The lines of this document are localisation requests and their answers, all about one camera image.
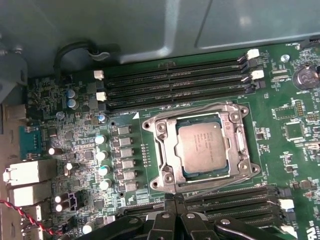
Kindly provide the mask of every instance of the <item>electrolytic capacitor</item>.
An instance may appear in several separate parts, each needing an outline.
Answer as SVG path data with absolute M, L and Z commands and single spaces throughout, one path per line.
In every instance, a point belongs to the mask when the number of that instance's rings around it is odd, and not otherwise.
M 100 123 L 105 124 L 107 122 L 107 115 L 104 113 L 99 114 L 98 120 Z
M 69 201 L 63 201 L 63 202 L 61 202 L 61 203 L 59 203 L 59 204 L 57 204 L 55 206 L 55 210 L 57 212 L 62 212 L 63 210 L 66 210 L 68 208 L 70 208 L 70 202 Z
M 66 167 L 66 169 L 71 171 L 71 170 L 78 169 L 80 167 L 80 164 L 77 162 L 68 162 L 65 167 Z
M 110 179 L 106 179 L 103 180 L 102 182 L 100 182 L 99 187 L 102 191 L 107 190 L 108 188 L 110 188 L 112 186 L 112 181 Z
M 66 105 L 73 109 L 73 110 L 76 110 L 78 107 L 79 107 L 79 102 L 74 100 L 74 99 L 69 99 L 67 102 L 66 102 Z
M 48 150 L 49 155 L 61 155 L 64 153 L 64 151 L 62 150 L 62 148 L 58 148 L 58 147 L 51 147 Z
M 59 203 L 65 201 L 65 200 L 68 200 L 68 199 L 69 199 L 69 193 L 65 192 L 65 193 L 62 193 L 62 194 L 56 196 L 54 198 L 54 201 L 55 201 L 55 203 L 59 204 Z
M 75 92 L 74 90 L 68 89 L 68 90 L 66 91 L 66 97 L 67 97 L 68 99 L 77 99 L 78 95 L 76 94 L 76 92 Z
M 106 138 L 106 136 L 104 136 L 104 135 L 98 135 L 98 136 L 96 136 L 95 139 L 94 139 L 94 142 L 95 142 L 95 144 L 97 144 L 97 145 L 104 144 L 106 141 L 107 141 L 107 138 Z
M 95 155 L 95 159 L 97 159 L 98 161 L 103 161 L 108 157 L 108 152 L 107 151 L 100 151 L 97 152 Z
M 104 177 L 105 175 L 109 174 L 110 173 L 110 167 L 109 166 L 101 166 L 99 169 L 98 169 L 98 174 L 101 176 L 101 177 Z
M 55 117 L 56 119 L 58 120 L 62 120 L 65 118 L 65 113 L 63 111 L 58 111 L 56 114 L 55 114 Z
M 91 221 L 88 221 L 83 227 L 82 232 L 83 234 L 91 233 L 95 229 L 95 224 Z

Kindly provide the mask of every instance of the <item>motherboard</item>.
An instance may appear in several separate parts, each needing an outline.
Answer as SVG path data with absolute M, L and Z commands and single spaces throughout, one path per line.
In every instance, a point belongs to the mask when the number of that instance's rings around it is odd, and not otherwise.
M 319 65 L 287 43 L 29 79 L 20 158 L 56 160 L 50 226 L 75 239 L 183 193 L 209 220 L 320 239 Z

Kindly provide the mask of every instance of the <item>cpu socket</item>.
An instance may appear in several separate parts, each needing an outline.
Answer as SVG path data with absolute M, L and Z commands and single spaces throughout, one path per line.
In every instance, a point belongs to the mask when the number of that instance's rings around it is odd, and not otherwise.
M 246 106 L 217 102 L 160 113 L 143 122 L 153 133 L 158 177 L 150 187 L 166 193 L 219 189 L 257 175 L 250 162 Z

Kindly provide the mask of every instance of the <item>green circuit board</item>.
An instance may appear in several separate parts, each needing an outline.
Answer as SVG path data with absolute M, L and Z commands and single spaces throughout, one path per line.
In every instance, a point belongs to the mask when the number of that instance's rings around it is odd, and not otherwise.
M 50 128 L 57 130 L 53 144 L 66 151 L 66 154 L 57 156 L 59 176 L 53 180 L 53 194 L 84 190 L 86 199 L 85 207 L 77 212 L 53 211 L 53 225 L 57 225 L 66 216 L 75 216 L 77 227 L 72 232 L 76 238 L 82 235 L 81 229 L 86 222 L 114 216 L 120 207 L 161 202 L 164 193 L 150 188 L 150 182 L 158 176 L 159 170 L 153 136 L 143 130 L 143 122 L 166 111 L 232 101 L 249 109 L 249 114 L 243 118 L 243 124 L 250 160 L 261 167 L 261 172 L 252 179 L 228 186 L 225 190 L 267 184 L 290 188 L 296 220 L 288 224 L 294 227 L 298 239 L 320 239 L 320 156 L 317 155 L 317 150 L 306 148 L 306 143 L 318 141 L 320 137 L 320 88 L 299 90 L 292 82 L 293 73 L 300 66 L 320 64 L 320 52 L 317 48 L 299 50 L 297 46 L 297 43 L 288 43 L 258 47 L 260 56 L 257 63 L 264 71 L 265 87 L 256 89 L 254 93 L 162 107 L 144 108 L 142 104 L 139 110 L 107 113 L 106 123 L 97 119 L 101 111 L 96 100 L 97 80 L 93 71 L 72 74 L 63 86 L 56 85 L 53 77 L 30 79 L 29 98 L 35 99 L 38 108 L 43 111 L 40 124 L 42 156 L 48 157 Z M 103 69 L 103 73 L 107 81 L 113 76 L 162 69 L 168 65 L 183 66 L 237 58 L 247 50 L 238 49 L 115 66 Z M 281 61 L 282 55 L 289 55 L 290 60 Z M 78 95 L 76 100 L 79 107 L 75 110 L 67 107 L 67 89 L 73 89 Z M 63 112 L 65 117 L 57 120 L 57 112 Z M 122 137 L 130 137 L 133 142 L 130 148 L 134 150 L 134 169 L 137 174 L 135 181 L 138 183 L 138 189 L 119 193 L 116 172 L 113 172 L 116 157 L 112 145 L 112 132 L 123 126 L 130 126 L 131 129 L 130 133 Z M 96 145 L 96 135 L 106 136 L 106 144 Z M 95 155 L 101 151 L 106 151 L 108 158 L 97 161 Z M 66 162 L 78 162 L 80 168 L 67 177 L 64 175 Z M 101 166 L 109 166 L 111 174 L 99 176 L 98 168 Z M 113 187 L 106 191 L 99 188 L 104 178 L 113 182 Z

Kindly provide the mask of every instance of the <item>red wire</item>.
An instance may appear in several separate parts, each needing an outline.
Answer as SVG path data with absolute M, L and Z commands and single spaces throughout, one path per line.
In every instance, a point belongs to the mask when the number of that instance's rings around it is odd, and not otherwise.
M 21 216 L 29 219 L 30 223 L 32 225 L 36 225 L 37 227 L 39 227 L 42 231 L 47 232 L 50 235 L 56 235 L 58 233 L 54 232 L 52 229 L 50 228 L 46 228 L 44 225 L 42 225 L 40 222 L 36 221 L 35 219 L 33 219 L 28 213 L 26 213 L 25 211 L 21 210 L 19 207 L 13 205 L 11 202 L 8 202 L 6 200 L 0 199 L 0 204 L 5 204 L 8 208 L 12 208 L 14 210 L 16 210 Z

